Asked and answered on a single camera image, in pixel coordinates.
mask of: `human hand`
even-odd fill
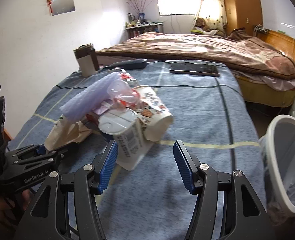
[[[22,208],[25,211],[28,204],[31,202],[31,199],[32,199],[30,190],[28,190],[28,189],[24,190],[22,192],[22,198],[23,198],[23,206],[22,206]],[[10,200],[8,198],[7,198],[7,200],[9,201],[9,203],[13,207],[15,206],[15,203],[12,200]],[[5,218],[4,212],[6,210],[10,210],[10,209],[11,209],[11,207],[6,203],[6,201],[4,200],[4,197],[0,197],[0,221],[6,223],[8,225],[11,225],[11,224]]]

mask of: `floral curtain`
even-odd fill
[[[204,18],[210,29],[223,32],[223,26],[227,23],[224,0],[201,0],[201,6],[195,19],[198,17]]]

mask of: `black phone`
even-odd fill
[[[215,63],[172,62],[170,73],[220,77]]]

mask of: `bedspread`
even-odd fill
[[[175,140],[182,140],[190,153],[217,171],[243,171],[265,206],[263,163],[254,125],[232,73],[222,64],[218,70],[220,78],[171,74],[166,62],[152,62],[143,70],[129,71],[141,84],[157,91],[174,122],[134,171],[116,165],[108,188],[96,197],[107,239],[184,239],[196,196],[184,188],[173,157]],[[103,70],[83,78],[75,72],[55,86],[10,142],[10,149],[43,143],[61,115],[59,107],[106,74]],[[80,144],[78,153],[63,160],[59,172],[73,172],[91,163],[106,144],[94,131]],[[73,194],[69,194],[71,210],[73,205]],[[222,213],[220,192],[219,222]],[[70,211],[69,216],[70,224],[76,227],[74,213]],[[213,238],[218,238],[220,227],[215,223]]]
[[[97,52],[98,56],[124,56],[157,60],[201,59],[221,62],[230,69],[295,79],[295,62],[273,46],[236,30],[228,39],[195,34],[144,33]]]

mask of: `table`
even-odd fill
[[[154,31],[157,33],[164,33],[163,23],[144,24],[144,25],[129,27],[129,28],[126,28],[126,30],[128,32],[129,39],[139,36],[146,32],[151,32],[151,31]]]

